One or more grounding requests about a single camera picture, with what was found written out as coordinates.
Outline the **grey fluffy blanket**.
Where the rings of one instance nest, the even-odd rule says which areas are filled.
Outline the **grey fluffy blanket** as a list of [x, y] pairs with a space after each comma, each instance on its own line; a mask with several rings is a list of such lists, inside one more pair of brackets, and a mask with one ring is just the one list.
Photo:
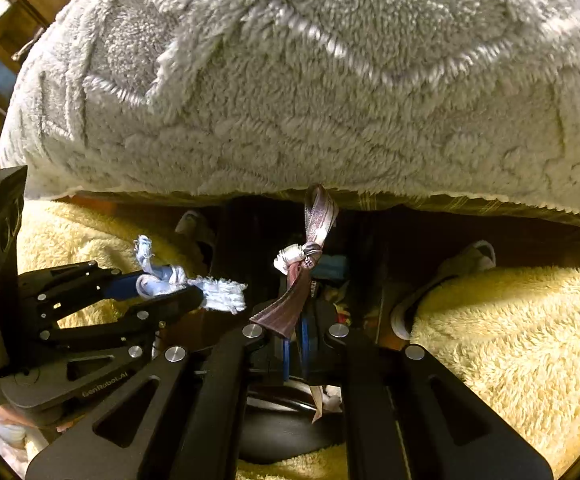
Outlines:
[[580, 0], [71, 0], [0, 163], [31, 200], [319, 183], [344, 207], [580, 222]]

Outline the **blue white cloth scrap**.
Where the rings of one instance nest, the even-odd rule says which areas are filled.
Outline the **blue white cloth scrap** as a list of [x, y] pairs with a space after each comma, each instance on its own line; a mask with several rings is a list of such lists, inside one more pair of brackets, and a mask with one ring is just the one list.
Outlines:
[[136, 280], [136, 290], [141, 298], [167, 296], [194, 286], [201, 290], [201, 307], [206, 310], [236, 315], [247, 307], [244, 299], [247, 286], [244, 284], [208, 276], [191, 278], [182, 266], [158, 266], [153, 263], [152, 240], [147, 235], [136, 238], [134, 252], [142, 271]]

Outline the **yellow fluffy rug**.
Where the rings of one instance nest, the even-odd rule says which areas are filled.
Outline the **yellow fluffy rug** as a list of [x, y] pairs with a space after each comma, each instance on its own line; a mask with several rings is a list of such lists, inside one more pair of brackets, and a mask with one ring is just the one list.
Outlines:
[[[132, 220], [74, 204], [29, 200], [18, 235], [19, 272], [96, 260], [139, 270], [134, 240], [157, 262], [194, 257]], [[498, 268], [457, 278], [422, 302], [413, 339], [431, 350], [544, 455], [555, 479], [580, 465], [580, 268]], [[242, 463], [238, 479], [343, 479], [344, 446], [273, 466]]]

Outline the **purple ribbon bow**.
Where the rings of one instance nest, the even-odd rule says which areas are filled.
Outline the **purple ribbon bow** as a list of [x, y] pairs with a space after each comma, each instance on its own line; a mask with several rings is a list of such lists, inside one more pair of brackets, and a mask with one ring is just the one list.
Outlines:
[[308, 387], [315, 404], [315, 422], [326, 408], [326, 386], [332, 384], [333, 349], [331, 326], [339, 322], [337, 307], [318, 296], [313, 271], [323, 254], [327, 236], [337, 218], [337, 204], [320, 185], [305, 197], [305, 242], [290, 245], [276, 256], [273, 265], [287, 278], [287, 288], [251, 321], [273, 336], [273, 356], [280, 361], [281, 379], [292, 376]]

